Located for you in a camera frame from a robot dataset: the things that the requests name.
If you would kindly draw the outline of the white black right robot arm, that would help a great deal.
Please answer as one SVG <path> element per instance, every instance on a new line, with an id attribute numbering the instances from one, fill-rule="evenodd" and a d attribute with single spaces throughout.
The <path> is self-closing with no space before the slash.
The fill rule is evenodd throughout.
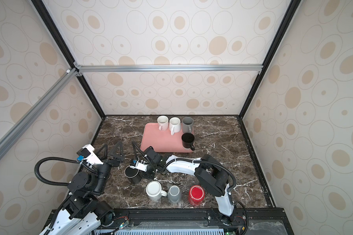
<path id="1" fill-rule="evenodd" d="M 146 161 L 144 172 L 150 173 L 183 173 L 195 176 L 200 186 L 213 195 L 222 215 L 231 216 L 234 211 L 234 202 L 231 191 L 236 186 L 235 176 L 215 158 L 204 155 L 201 158 L 190 159 L 175 155 L 162 156 L 155 152 L 153 147 L 148 147 L 140 154 Z"/>

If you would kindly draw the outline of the white mug front row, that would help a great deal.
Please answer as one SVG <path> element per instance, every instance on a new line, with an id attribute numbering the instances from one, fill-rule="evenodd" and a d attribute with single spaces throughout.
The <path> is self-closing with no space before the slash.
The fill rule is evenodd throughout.
<path id="1" fill-rule="evenodd" d="M 162 185 L 158 181 L 151 181 L 146 186 L 146 194 L 152 201 L 158 201 L 161 197 L 167 197 L 167 192 L 162 189 Z"/>

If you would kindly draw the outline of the tall grey mug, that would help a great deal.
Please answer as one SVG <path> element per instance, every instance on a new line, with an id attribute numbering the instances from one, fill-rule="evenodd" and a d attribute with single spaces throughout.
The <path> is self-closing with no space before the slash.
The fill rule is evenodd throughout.
<path id="1" fill-rule="evenodd" d="M 194 133 L 194 120 L 191 117 L 184 117 L 182 119 L 182 132 L 183 133 Z"/>

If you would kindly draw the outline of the pale pink mug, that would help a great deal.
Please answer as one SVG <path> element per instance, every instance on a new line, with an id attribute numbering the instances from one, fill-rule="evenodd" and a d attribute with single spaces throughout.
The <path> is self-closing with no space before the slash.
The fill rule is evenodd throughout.
<path id="1" fill-rule="evenodd" d="M 159 116 L 157 119 L 159 131 L 166 131 L 169 128 L 169 119 L 167 116 Z"/>

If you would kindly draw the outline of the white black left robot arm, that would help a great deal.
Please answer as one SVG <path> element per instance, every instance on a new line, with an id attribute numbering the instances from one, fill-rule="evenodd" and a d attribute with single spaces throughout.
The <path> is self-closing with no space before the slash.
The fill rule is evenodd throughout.
<path id="1" fill-rule="evenodd" d="M 104 193 L 111 169 L 125 159 L 122 142 L 117 142 L 112 149 L 106 144 L 98 150 L 92 145 L 85 145 L 76 154 L 75 160 L 43 158 L 34 167 L 34 174 L 42 183 L 68 189 L 67 196 L 53 213 L 42 235 L 90 235 L 100 226 L 109 226 L 114 221 L 113 208 L 97 197 Z M 86 170 L 77 172 L 68 183 L 50 181 L 40 172 L 40 166 L 47 161 L 79 164 Z"/>

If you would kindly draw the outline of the pink rectangular tray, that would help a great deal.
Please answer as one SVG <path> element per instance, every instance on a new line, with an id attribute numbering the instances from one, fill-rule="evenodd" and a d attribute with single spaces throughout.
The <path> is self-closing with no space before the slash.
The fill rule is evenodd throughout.
<path id="1" fill-rule="evenodd" d="M 144 128 L 143 138 L 141 142 L 141 150 L 144 152 L 148 147 L 152 147 L 155 152 L 159 153 L 191 153 L 189 148 L 182 145 L 183 132 L 179 131 L 171 135 L 171 131 L 160 131 L 157 123 L 147 123 Z"/>

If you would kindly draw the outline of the black mug white rim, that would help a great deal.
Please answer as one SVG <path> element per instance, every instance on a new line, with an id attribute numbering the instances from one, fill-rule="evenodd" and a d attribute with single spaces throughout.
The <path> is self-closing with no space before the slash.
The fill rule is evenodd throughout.
<path id="1" fill-rule="evenodd" d="M 140 170 L 131 168 L 130 165 L 125 168 L 125 176 L 132 184 L 138 184 L 143 179 Z"/>

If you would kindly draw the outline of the white mug with handle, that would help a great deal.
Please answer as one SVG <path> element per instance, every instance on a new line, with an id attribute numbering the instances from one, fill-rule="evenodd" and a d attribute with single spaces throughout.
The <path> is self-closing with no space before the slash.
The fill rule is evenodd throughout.
<path id="1" fill-rule="evenodd" d="M 181 121 L 178 117 L 173 117 L 169 120 L 169 130 L 171 135 L 181 131 Z"/>

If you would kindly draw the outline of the white black upside-down mug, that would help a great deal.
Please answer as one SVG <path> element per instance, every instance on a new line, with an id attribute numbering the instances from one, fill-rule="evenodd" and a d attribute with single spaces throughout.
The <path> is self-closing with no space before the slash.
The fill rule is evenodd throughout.
<path id="1" fill-rule="evenodd" d="M 181 136 L 182 146 L 186 149 L 190 149 L 192 151 L 195 150 L 194 141 L 195 136 L 192 133 L 184 133 Z"/>

